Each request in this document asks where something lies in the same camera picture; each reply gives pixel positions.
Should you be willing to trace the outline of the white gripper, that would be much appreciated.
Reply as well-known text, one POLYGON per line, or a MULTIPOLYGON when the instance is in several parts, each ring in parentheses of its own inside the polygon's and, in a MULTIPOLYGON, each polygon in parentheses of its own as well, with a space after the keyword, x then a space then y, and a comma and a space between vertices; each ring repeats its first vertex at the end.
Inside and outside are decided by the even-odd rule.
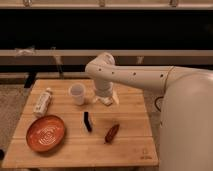
POLYGON ((95 80, 95 94, 97 95, 95 97, 95 101, 100 101, 105 106, 110 106, 113 101, 108 98, 112 96, 113 93, 113 100, 118 105, 119 104, 119 98, 116 91, 113 91, 113 83, 104 81, 104 80, 95 80))

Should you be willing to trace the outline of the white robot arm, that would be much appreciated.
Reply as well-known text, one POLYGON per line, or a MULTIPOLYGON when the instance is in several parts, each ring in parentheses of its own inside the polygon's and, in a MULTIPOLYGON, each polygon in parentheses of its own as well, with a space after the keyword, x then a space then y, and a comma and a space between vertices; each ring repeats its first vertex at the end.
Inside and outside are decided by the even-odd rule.
POLYGON ((85 72, 99 97, 110 97, 115 83, 163 95, 159 171, 213 171, 213 71, 118 66, 104 52, 86 65, 85 72))

